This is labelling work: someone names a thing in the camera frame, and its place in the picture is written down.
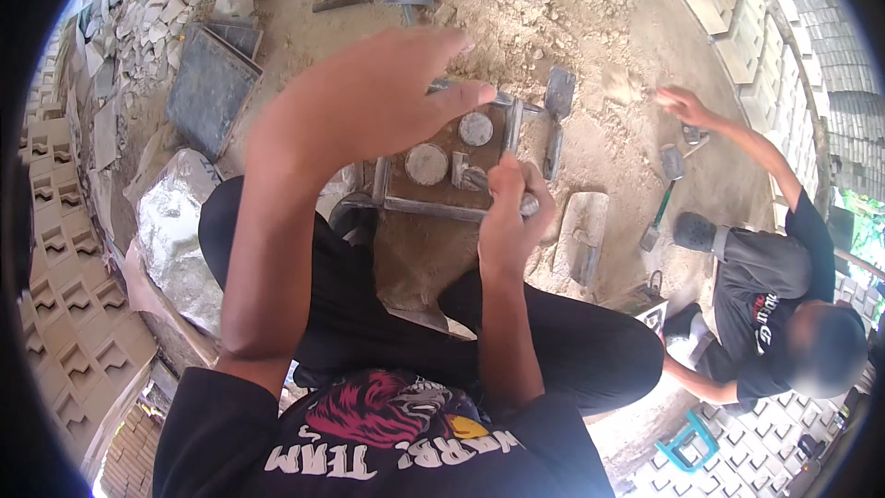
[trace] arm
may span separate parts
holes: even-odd
[[[540,210],[525,222],[519,201],[525,189]],[[525,261],[556,210],[541,173],[506,154],[489,172],[494,203],[480,226],[482,331],[480,377],[493,408],[506,413],[544,394],[525,308]]]
[[[676,379],[682,388],[708,404],[733,404],[737,402],[737,381],[718,383],[692,371],[664,354],[664,372]]]
[[[659,87],[655,101],[664,106],[665,110],[689,125],[705,127],[709,130],[730,138],[744,150],[750,158],[756,160],[780,186],[790,210],[796,212],[802,184],[793,173],[787,159],[772,141],[750,129],[746,125],[733,122],[719,114],[711,112],[691,91],[680,87]]]
[[[495,90],[478,81],[426,95],[471,44],[461,30],[385,30],[304,71],[267,106],[249,134],[218,371],[279,397],[307,326],[320,188],[342,166],[402,151],[491,101]]]

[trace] crocs shoe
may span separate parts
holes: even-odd
[[[716,226],[706,217],[694,212],[682,212],[676,218],[673,229],[673,242],[684,249],[712,252]]]

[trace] leg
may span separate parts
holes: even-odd
[[[582,415],[633,403],[658,383],[664,348],[633,317],[530,285],[525,285],[525,303],[544,385],[574,396]],[[442,293],[439,304],[452,319],[481,330],[479,271],[465,273]]]
[[[243,178],[212,192],[200,215],[200,247],[218,284],[227,282]],[[295,351],[299,384],[317,386],[347,371],[404,369],[469,390],[476,381],[475,343],[390,315],[375,295],[370,255],[338,238],[316,215],[311,305]]]

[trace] person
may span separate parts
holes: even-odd
[[[683,123],[731,138],[768,171],[790,206],[786,233],[715,226],[703,216],[677,217],[673,241],[719,260],[714,285],[717,342],[691,304],[665,322],[672,343],[689,338],[686,361],[667,354],[664,372],[710,404],[735,413],[759,398],[789,391],[832,398],[857,382],[867,339],[857,312],[833,304],[833,241],[783,154],[758,132],[708,110],[690,91],[659,88],[656,101]]]
[[[636,319],[544,293],[525,262],[554,215],[537,168],[489,172],[479,269],[440,296],[478,334],[390,315],[375,294],[377,210],[314,212],[342,166],[394,154],[493,100],[470,81],[426,94],[460,30],[388,29],[304,71],[249,134],[246,175],[203,206],[224,289],[214,370],[188,368],[160,438],[156,496],[612,496],[581,415],[644,396],[664,349]],[[525,190],[540,211],[519,215]],[[290,362],[312,392],[278,416]]]

